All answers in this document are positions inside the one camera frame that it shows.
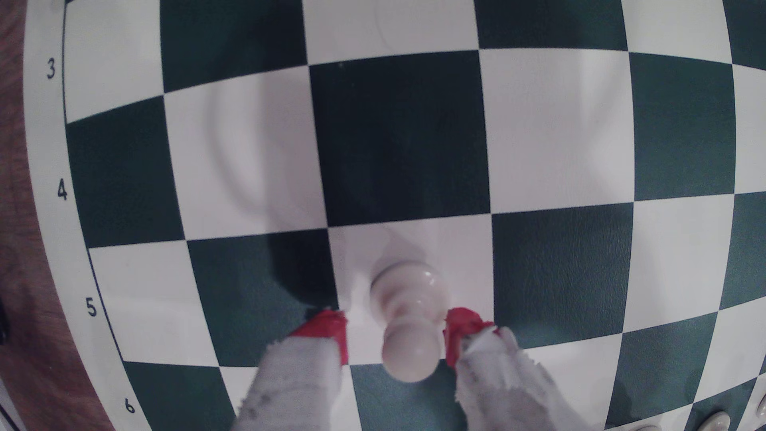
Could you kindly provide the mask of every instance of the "number 5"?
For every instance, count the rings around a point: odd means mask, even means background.
[[[88,314],[91,316],[96,315],[96,308],[91,304],[90,302],[93,300],[93,298],[85,298],[85,304],[88,306]]]

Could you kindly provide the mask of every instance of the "number 4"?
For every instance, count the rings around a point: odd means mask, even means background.
[[[64,188],[64,179],[58,181],[58,197],[67,200],[67,190]]]

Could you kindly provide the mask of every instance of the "chessboard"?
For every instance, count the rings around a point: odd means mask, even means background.
[[[593,429],[766,393],[763,0],[30,0],[62,307],[118,431],[227,431],[267,346],[349,318],[348,431],[465,430],[381,365],[400,261],[510,327]]]

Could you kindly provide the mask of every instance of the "number 3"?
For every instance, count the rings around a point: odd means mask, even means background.
[[[90,302],[93,300],[93,298],[85,298],[85,304],[88,306],[88,314],[91,316],[96,316],[96,308],[91,304]]]
[[[53,67],[55,62],[56,61],[52,57],[48,58],[48,66],[51,66],[51,72],[49,74],[45,75],[45,76],[48,77],[48,79],[53,79],[53,76],[56,74],[56,68]]]

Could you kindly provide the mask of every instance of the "chess pawn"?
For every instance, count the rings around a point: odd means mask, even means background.
[[[700,425],[697,431],[728,431],[731,424],[732,420],[726,412],[718,412]]]
[[[386,371],[403,382],[430,376],[444,345],[440,327],[450,302],[444,281],[428,265],[399,263],[372,282],[370,300],[373,316],[385,326]]]

